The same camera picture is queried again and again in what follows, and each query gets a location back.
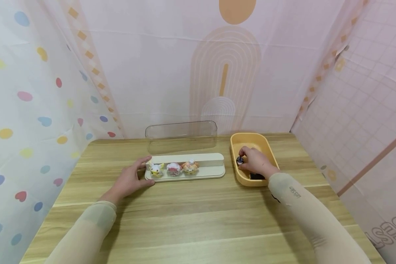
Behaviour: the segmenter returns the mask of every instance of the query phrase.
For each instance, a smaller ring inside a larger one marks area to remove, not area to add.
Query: human hand
[[[246,156],[248,158],[248,162],[239,165],[240,170],[249,170],[253,173],[259,173],[267,180],[274,173],[280,172],[278,167],[273,166],[268,158],[254,147],[250,149],[246,146],[243,146],[239,150],[239,156]]]
[[[151,156],[139,158],[131,166],[124,167],[113,186],[103,194],[99,201],[109,201],[116,205],[120,200],[137,190],[153,186],[154,180],[138,179],[138,170],[144,169],[144,163],[150,159]]]

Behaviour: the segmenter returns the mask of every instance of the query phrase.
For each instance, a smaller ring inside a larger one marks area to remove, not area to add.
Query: pink grid wall
[[[396,263],[396,239],[384,244],[373,231],[396,216],[396,0],[368,6],[295,133],[386,261]]]

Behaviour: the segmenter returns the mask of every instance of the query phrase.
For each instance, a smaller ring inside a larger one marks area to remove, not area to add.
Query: yellow container
[[[232,159],[234,168],[236,171],[236,178],[238,181],[248,187],[261,187],[267,186],[267,180],[251,180],[250,179],[250,171],[248,170],[240,170],[238,168],[238,164],[236,163],[236,158],[239,156],[239,150],[243,147],[256,148],[257,150],[264,153],[267,156],[268,160],[276,167],[279,167],[273,152],[271,151],[270,145],[268,144],[267,139],[258,133],[236,133],[233,134],[230,138],[230,147],[232,151]]]

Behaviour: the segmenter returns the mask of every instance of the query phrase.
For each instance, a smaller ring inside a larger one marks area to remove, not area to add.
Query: human arm
[[[140,158],[124,168],[113,186],[79,217],[45,264],[93,263],[116,219],[116,206],[138,189],[154,185],[153,180],[139,180],[137,175],[150,159],[151,156]]]
[[[332,213],[287,173],[271,165],[256,149],[243,147],[240,156],[248,162],[239,166],[268,180],[272,195],[292,214],[314,248],[318,264],[368,264],[364,251]]]

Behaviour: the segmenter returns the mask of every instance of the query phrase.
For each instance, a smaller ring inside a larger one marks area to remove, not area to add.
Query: beige arm sleeve
[[[268,187],[311,242],[318,264],[371,263],[332,213],[292,176],[276,173]]]
[[[59,242],[45,264],[91,264],[116,219],[116,206],[99,201],[89,206]]]

